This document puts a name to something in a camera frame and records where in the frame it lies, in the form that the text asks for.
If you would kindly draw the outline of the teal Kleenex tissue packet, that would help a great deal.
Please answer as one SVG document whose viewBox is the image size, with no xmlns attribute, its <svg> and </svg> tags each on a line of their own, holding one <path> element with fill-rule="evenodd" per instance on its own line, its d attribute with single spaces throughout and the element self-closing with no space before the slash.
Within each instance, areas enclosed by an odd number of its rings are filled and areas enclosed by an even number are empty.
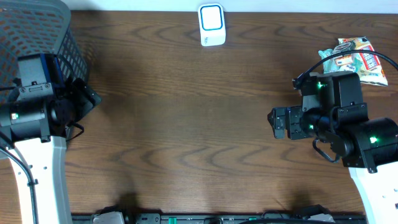
<svg viewBox="0 0 398 224">
<path fill-rule="evenodd" d="M 342 66 L 339 67 L 339 71 L 341 71 L 341 72 L 348 72 L 348 71 L 357 72 L 357 70 L 358 69 L 356 68 L 356 66 L 354 64 L 352 64 L 352 63 L 346 64 L 346 65 L 342 65 Z"/>
</svg>

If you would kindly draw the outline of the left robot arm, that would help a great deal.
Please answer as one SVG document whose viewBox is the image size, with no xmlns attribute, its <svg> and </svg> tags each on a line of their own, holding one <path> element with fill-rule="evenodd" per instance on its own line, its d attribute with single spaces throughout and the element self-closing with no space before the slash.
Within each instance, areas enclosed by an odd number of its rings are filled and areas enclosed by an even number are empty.
<svg viewBox="0 0 398 224">
<path fill-rule="evenodd" d="M 23 223 L 71 223 L 65 175 L 70 128 L 101 97 L 75 75 L 62 55 L 19 57 L 21 82 L 14 101 L 1 106 L 1 153 L 11 162 Z"/>
</svg>

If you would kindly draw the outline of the dark green round-logo packet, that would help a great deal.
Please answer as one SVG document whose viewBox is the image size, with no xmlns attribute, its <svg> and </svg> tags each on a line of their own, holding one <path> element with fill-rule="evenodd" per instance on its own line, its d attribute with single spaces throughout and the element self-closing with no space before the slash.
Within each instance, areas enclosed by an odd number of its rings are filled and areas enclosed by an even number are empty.
<svg viewBox="0 0 398 224">
<path fill-rule="evenodd" d="M 342 44 L 337 45 L 333 49 L 332 54 L 337 54 L 337 53 L 340 53 L 340 52 L 354 50 L 355 48 L 356 48 L 356 44 L 355 44 L 354 41 L 343 42 Z"/>
</svg>

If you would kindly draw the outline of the orange tissue packet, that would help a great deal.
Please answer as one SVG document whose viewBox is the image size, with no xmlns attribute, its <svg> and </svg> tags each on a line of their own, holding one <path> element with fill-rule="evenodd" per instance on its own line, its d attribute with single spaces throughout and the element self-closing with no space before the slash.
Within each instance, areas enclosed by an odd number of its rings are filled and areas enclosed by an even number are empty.
<svg viewBox="0 0 398 224">
<path fill-rule="evenodd" d="M 354 63 L 354 54 L 346 54 L 346 55 L 342 55 L 342 56 L 337 56 L 334 58 L 334 62 L 337 66 Z"/>
</svg>

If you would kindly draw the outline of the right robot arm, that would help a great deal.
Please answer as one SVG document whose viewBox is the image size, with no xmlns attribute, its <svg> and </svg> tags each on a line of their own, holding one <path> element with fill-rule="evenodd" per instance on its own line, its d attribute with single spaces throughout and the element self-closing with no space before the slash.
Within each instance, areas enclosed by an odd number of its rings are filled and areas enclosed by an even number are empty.
<svg viewBox="0 0 398 224">
<path fill-rule="evenodd" d="M 357 73 L 310 73 L 293 80 L 298 106 L 267 115 L 274 137 L 313 139 L 313 148 L 348 168 L 368 223 L 397 223 L 397 124 L 369 119 Z"/>
</svg>

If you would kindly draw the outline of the yellow snack bag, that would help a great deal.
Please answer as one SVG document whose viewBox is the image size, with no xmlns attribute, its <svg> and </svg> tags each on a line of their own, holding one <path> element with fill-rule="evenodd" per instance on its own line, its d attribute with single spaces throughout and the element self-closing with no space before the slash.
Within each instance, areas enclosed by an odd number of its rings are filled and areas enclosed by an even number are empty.
<svg viewBox="0 0 398 224">
<path fill-rule="evenodd" d="M 354 41 L 356 44 L 355 50 L 370 50 L 374 48 L 367 37 L 352 37 L 345 39 L 338 39 L 338 43 Z M 378 86 L 388 86 L 387 78 L 381 66 L 381 61 L 377 55 L 369 53 L 353 53 L 354 65 L 358 69 L 357 73 L 361 83 Z"/>
</svg>

